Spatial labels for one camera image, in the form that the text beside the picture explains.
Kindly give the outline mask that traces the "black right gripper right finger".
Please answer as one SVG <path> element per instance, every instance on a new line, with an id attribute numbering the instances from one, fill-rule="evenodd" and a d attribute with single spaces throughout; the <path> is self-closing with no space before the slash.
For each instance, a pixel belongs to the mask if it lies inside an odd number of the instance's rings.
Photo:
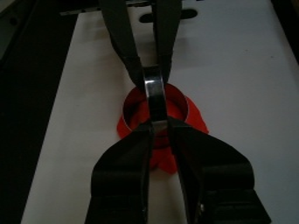
<path id="1" fill-rule="evenodd" d="M 169 119 L 189 224 L 272 224 L 242 153 L 186 122 Z"/>

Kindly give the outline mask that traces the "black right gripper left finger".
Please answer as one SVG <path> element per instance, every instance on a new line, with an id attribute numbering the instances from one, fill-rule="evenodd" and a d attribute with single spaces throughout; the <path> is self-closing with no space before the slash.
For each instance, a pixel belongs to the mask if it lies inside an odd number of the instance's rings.
<path id="1" fill-rule="evenodd" d="M 147 224 L 154 141 L 153 126 L 145 122 L 102 155 L 85 224 Z"/>

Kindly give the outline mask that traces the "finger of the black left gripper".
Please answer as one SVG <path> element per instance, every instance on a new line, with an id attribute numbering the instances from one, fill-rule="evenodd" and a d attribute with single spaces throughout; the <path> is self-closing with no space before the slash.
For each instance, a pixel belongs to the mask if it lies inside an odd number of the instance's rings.
<path id="1" fill-rule="evenodd" d="M 155 0 L 153 6 L 158 65 L 165 83 L 169 82 L 171 74 L 174 43 L 179 29 L 182 9 L 182 0 Z"/>
<path id="2" fill-rule="evenodd" d="M 130 79 L 139 89 L 145 84 L 145 69 L 137 51 L 137 42 L 133 33 L 126 0 L 98 0 L 102 10 L 111 44 L 122 59 Z"/>

